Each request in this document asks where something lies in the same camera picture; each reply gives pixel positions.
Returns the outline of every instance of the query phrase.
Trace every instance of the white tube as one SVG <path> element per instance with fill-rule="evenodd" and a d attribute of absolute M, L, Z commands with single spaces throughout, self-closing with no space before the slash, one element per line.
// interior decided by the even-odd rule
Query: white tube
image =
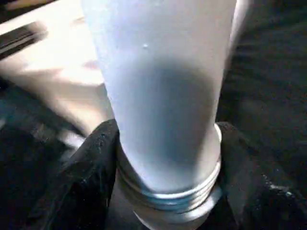
<path fill-rule="evenodd" d="M 204 182 L 219 171 L 214 120 L 236 0 L 83 3 L 120 131 L 126 193 L 161 209 L 163 199 L 175 209 L 205 199 L 214 181 Z"/>

